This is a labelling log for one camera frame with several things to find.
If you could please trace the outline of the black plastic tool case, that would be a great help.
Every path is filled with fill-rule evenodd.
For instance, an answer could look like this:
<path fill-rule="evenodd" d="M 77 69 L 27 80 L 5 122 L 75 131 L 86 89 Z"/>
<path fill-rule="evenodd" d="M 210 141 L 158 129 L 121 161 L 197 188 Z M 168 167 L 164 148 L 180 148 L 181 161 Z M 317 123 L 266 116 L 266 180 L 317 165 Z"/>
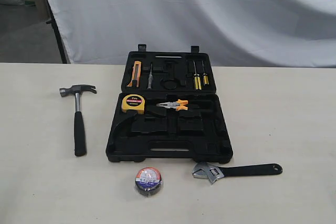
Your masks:
<path fill-rule="evenodd" d="M 127 87 L 135 61 L 141 61 L 140 86 Z M 194 66 L 201 79 L 195 90 Z M 202 61 L 209 85 L 203 84 Z M 152 89 L 147 89 L 152 63 Z M 122 99 L 138 94 L 145 99 L 144 114 L 121 111 Z M 158 107 L 162 102 L 188 100 L 188 110 Z M 140 44 L 128 54 L 121 93 L 114 113 L 106 146 L 111 162 L 142 162 L 147 158 L 188 158 L 196 162 L 226 164 L 233 149 L 216 95 L 216 85 L 209 56 L 192 46 L 188 52 L 148 51 Z"/>

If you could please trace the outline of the black electrical tape roll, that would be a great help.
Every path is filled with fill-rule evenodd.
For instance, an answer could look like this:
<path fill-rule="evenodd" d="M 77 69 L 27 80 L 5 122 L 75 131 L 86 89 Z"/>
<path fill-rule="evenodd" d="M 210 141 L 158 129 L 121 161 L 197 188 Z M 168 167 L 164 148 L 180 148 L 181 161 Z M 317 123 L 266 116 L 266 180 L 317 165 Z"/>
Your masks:
<path fill-rule="evenodd" d="M 135 189 L 139 194 L 150 197 L 157 194 L 163 185 L 160 171 L 154 167 L 140 169 L 134 179 Z"/>

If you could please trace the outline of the adjustable wrench black handle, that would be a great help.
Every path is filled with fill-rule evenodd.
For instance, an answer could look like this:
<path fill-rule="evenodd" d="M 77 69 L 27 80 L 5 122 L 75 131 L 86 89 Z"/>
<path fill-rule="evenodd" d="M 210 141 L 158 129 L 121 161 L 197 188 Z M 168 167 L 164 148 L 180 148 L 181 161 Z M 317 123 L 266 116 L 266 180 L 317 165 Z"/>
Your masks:
<path fill-rule="evenodd" d="M 226 177 L 272 176 L 283 172 L 279 164 L 259 164 L 236 167 L 219 167 L 200 162 L 192 170 L 194 178 L 207 179 L 211 184 Z"/>

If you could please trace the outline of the claw hammer black grip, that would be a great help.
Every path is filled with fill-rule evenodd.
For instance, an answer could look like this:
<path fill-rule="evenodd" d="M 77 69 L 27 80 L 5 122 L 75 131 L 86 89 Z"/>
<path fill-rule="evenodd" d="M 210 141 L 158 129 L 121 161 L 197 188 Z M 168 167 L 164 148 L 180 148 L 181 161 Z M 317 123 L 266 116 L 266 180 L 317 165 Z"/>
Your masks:
<path fill-rule="evenodd" d="M 60 88 L 60 96 L 66 97 L 74 95 L 75 97 L 75 115 L 74 115 L 74 154 L 76 157 L 85 156 L 87 154 L 86 133 L 83 116 L 81 113 L 81 94 L 83 92 L 97 93 L 96 87 L 88 84 L 76 84 L 70 88 Z"/>

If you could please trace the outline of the large yellow black screwdriver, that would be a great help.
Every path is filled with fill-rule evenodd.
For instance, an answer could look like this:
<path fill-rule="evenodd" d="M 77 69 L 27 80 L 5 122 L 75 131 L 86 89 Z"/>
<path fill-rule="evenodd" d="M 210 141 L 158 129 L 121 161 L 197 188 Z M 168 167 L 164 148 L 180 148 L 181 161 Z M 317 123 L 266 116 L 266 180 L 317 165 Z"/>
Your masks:
<path fill-rule="evenodd" d="M 201 90 L 202 86 L 201 86 L 201 79 L 199 74 L 197 73 L 197 68 L 196 68 L 196 62 L 193 61 L 193 66 L 194 66 L 194 86 L 195 86 L 195 90 Z"/>

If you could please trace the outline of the orange utility knife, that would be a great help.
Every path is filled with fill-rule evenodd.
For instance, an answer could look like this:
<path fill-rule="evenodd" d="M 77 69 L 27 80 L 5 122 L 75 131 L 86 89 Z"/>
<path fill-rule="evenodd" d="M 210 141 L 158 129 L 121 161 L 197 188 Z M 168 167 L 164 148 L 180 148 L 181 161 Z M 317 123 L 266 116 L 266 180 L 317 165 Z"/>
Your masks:
<path fill-rule="evenodd" d="M 140 75 L 141 75 L 141 61 L 135 61 L 132 67 L 132 76 L 127 87 L 136 87 L 140 86 Z"/>

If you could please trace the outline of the yellow tape measure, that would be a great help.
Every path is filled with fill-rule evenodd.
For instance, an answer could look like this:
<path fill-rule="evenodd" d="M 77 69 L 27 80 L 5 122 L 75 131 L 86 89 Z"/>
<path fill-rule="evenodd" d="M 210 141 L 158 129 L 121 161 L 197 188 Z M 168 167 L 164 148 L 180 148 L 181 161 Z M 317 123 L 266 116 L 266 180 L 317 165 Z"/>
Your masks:
<path fill-rule="evenodd" d="M 144 114 L 145 99 L 138 94 L 129 94 L 122 99 L 121 111 L 126 113 L 128 110 L 137 111 L 138 114 Z"/>

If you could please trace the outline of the small yellow black screwdriver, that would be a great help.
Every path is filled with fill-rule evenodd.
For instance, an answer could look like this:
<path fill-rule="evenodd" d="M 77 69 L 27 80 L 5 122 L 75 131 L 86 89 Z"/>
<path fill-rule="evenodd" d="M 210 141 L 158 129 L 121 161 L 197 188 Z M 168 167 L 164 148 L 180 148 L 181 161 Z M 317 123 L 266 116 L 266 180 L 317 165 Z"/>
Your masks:
<path fill-rule="evenodd" d="M 204 61 L 202 61 L 202 69 L 203 69 L 203 84 L 206 86 L 206 85 L 209 85 L 209 79 L 208 79 L 208 74 L 205 71 Z"/>

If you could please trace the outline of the white backdrop cloth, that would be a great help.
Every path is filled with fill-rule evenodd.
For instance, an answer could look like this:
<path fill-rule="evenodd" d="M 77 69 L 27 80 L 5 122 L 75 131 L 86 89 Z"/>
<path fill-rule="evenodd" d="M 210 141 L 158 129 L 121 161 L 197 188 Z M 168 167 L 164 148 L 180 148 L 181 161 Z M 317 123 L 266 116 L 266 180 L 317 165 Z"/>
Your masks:
<path fill-rule="evenodd" d="M 71 63 L 124 64 L 138 44 L 215 66 L 335 66 L 335 0 L 48 0 Z"/>

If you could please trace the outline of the black backdrop stand pole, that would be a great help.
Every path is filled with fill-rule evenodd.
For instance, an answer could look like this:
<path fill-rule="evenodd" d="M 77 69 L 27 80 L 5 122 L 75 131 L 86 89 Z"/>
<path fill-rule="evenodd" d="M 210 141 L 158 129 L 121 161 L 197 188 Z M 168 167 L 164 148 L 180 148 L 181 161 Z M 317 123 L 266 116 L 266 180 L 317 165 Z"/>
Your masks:
<path fill-rule="evenodd" d="M 46 2 L 47 2 L 47 7 L 48 7 L 48 11 L 49 11 L 49 16 L 50 16 L 49 19 L 46 21 L 46 24 L 51 25 L 51 27 L 54 31 L 57 47 L 58 47 L 60 57 L 61 57 L 61 62 L 63 64 L 67 64 L 68 60 L 67 60 L 65 48 L 64 48 L 64 45 L 63 45 L 63 42 L 62 42 L 62 38 L 61 38 L 61 35 L 60 35 L 60 32 L 59 32 L 59 28 L 57 26 L 54 14 L 51 10 L 49 1 L 46 1 Z"/>

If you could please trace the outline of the orange handled pliers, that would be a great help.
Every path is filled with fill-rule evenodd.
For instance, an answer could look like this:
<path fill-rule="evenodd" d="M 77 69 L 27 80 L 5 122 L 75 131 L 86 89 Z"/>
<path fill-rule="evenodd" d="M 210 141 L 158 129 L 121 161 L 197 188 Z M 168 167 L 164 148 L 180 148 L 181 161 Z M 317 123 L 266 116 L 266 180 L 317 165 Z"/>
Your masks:
<path fill-rule="evenodd" d="M 158 107 L 163 107 L 166 109 L 174 109 L 175 111 L 188 110 L 187 105 L 188 105 L 188 100 L 180 100 L 180 99 L 174 102 L 162 102 L 162 103 L 156 104 L 156 106 Z"/>

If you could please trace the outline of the clear handled test screwdriver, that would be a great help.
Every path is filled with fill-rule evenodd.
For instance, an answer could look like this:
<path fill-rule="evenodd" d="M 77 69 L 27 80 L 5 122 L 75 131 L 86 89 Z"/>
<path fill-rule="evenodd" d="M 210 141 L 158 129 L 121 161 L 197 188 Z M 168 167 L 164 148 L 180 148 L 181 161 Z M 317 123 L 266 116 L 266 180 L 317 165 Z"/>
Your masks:
<path fill-rule="evenodd" d="M 148 76 L 148 86 L 147 86 L 147 89 L 149 89 L 149 90 L 152 89 L 152 81 L 153 81 L 152 68 L 153 68 L 153 65 L 151 63 L 150 64 L 150 70 L 149 70 L 149 76 Z"/>

